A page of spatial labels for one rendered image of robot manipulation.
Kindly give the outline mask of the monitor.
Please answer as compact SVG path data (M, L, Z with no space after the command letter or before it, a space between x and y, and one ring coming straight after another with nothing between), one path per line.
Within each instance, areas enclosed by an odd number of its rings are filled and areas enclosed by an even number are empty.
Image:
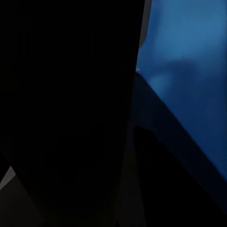
M116 220L152 0L0 0L0 149L48 227Z

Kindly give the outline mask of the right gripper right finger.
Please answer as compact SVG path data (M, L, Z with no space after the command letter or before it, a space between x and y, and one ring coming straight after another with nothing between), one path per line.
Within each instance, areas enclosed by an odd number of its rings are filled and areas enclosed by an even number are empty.
M147 227L227 227L227 215L150 130L134 146Z

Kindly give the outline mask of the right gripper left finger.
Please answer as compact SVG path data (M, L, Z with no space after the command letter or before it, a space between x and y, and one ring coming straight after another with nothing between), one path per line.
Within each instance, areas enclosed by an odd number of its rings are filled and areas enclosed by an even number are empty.
M8 160L6 159L6 157L4 156L0 149L0 182L2 181L4 175L6 174L9 168L10 163L8 162Z

